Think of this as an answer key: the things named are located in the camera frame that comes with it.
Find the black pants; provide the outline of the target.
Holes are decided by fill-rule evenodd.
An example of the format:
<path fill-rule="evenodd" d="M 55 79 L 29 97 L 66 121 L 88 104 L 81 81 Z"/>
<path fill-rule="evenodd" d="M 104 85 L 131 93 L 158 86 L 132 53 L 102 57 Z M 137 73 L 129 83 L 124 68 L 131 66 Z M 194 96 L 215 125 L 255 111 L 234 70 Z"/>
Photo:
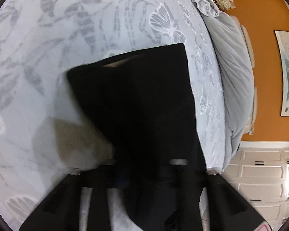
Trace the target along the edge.
<path fill-rule="evenodd" d="M 128 217 L 142 230 L 202 230 L 206 165 L 184 44 L 77 66 L 67 80 L 113 147 L 113 176 Z"/>

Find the white drawer cabinet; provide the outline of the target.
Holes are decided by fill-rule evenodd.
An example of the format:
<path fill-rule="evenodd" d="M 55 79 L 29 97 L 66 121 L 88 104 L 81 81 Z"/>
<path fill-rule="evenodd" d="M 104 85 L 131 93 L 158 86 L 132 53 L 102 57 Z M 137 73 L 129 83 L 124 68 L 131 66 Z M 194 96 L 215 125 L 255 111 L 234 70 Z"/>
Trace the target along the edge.
<path fill-rule="evenodd" d="M 279 230 L 289 219 L 289 141 L 243 141 L 222 176 Z"/>

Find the butterfly print bed sheet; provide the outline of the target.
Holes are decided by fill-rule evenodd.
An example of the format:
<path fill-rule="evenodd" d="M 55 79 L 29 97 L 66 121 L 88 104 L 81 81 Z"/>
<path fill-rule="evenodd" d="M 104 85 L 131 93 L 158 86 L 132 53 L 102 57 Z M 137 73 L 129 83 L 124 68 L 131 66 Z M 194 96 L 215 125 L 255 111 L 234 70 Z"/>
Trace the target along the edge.
<path fill-rule="evenodd" d="M 224 97 L 208 30 L 191 0 L 6 0 L 0 8 L 0 215 L 21 224 L 69 168 L 112 148 L 83 119 L 67 70 L 184 43 L 208 167 L 224 163 Z"/>

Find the grey quilted duvet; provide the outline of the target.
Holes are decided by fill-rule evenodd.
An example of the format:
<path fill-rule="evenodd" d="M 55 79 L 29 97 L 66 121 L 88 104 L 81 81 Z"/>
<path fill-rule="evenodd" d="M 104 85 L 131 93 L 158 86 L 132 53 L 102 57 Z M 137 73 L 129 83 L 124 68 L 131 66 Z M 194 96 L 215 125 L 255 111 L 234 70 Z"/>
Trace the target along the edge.
<path fill-rule="evenodd" d="M 236 155 L 253 106 L 254 76 L 250 56 L 235 21 L 226 13 L 202 16 L 220 68 L 225 110 L 226 169 Z"/>

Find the white flower decoration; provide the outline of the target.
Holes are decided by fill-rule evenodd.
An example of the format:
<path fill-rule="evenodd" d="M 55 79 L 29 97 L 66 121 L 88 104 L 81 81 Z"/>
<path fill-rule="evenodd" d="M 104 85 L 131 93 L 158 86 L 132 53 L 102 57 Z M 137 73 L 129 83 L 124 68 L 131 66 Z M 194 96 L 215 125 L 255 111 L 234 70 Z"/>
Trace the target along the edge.
<path fill-rule="evenodd" d="M 236 8 L 233 0 L 214 0 L 214 2 L 224 12 Z"/>

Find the grey patterned pillow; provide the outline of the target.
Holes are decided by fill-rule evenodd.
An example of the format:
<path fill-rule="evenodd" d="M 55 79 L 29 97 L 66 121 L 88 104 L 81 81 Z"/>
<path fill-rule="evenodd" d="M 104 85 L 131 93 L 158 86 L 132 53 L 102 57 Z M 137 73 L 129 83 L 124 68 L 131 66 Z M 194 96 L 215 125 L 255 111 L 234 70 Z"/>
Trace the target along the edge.
<path fill-rule="evenodd" d="M 197 9 L 207 17 L 218 17 L 220 9 L 213 0 L 191 0 Z"/>

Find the framed feather wall picture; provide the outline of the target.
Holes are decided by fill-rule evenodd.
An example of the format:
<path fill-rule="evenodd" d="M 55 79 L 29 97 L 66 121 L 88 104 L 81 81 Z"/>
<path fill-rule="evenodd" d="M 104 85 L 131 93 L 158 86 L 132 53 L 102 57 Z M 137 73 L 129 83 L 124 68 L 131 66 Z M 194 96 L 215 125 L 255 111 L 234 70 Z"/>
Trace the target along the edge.
<path fill-rule="evenodd" d="M 283 79 L 283 92 L 282 92 L 282 106 L 281 116 L 289 117 L 289 31 L 274 31 L 278 43 L 282 79 Z"/>

